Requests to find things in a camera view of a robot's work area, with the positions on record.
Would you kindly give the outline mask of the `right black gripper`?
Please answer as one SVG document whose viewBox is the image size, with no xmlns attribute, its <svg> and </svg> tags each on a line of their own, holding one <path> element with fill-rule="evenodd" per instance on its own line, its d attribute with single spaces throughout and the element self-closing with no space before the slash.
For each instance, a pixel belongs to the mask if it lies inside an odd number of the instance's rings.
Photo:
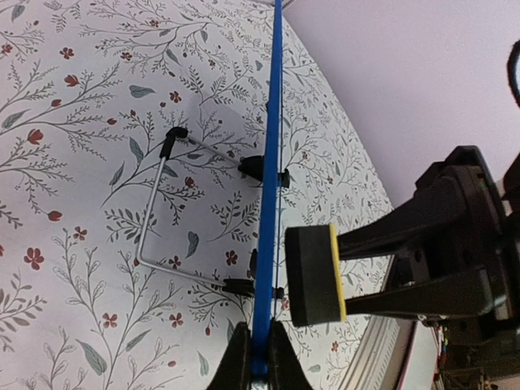
<svg viewBox="0 0 520 390">
<path fill-rule="evenodd" d="M 407 252 L 413 285 L 344 301 L 355 314 L 419 317 L 445 329 L 449 389 L 492 389 L 519 372 L 519 165 L 501 183 L 479 149 L 457 147 L 410 201 L 337 237 L 340 260 Z"/>
</svg>

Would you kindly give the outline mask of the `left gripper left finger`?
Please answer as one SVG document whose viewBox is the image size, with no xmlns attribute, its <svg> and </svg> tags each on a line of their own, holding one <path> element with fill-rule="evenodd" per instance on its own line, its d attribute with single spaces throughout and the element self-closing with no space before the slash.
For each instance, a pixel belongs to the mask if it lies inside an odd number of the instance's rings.
<svg viewBox="0 0 520 390">
<path fill-rule="evenodd" d="M 207 390 L 250 390 L 252 337 L 247 323 L 236 325 Z"/>
</svg>

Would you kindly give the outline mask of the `small blue-framed whiteboard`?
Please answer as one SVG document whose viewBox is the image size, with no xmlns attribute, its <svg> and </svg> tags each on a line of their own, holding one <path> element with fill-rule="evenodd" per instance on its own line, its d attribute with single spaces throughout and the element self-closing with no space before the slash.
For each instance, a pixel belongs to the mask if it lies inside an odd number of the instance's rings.
<svg viewBox="0 0 520 390">
<path fill-rule="evenodd" d="M 277 188 L 280 182 L 278 162 L 282 94 L 282 57 L 282 2 L 276 1 L 274 6 L 262 201 L 259 216 L 258 260 L 253 300 L 251 375 L 255 383 L 265 383 L 268 375 L 268 341 L 271 331 Z"/>
</svg>

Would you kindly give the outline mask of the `yellow black eraser sponge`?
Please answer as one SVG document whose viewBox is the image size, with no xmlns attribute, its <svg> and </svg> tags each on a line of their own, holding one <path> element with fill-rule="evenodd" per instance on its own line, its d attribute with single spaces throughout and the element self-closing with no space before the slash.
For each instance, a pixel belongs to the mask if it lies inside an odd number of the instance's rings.
<svg viewBox="0 0 520 390">
<path fill-rule="evenodd" d="M 293 326 L 344 322 L 347 312 L 335 227 L 289 227 L 284 251 Z"/>
</svg>

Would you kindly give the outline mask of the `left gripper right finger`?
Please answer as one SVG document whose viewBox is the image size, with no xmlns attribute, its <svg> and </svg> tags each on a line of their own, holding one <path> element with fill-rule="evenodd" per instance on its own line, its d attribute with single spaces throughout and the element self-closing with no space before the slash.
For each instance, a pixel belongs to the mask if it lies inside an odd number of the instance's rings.
<svg viewBox="0 0 520 390">
<path fill-rule="evenodd" d="M 312 390 L 284 325 L 271 321 L 267 345 L 267 386 L 270 390 Z"/>
</svg>

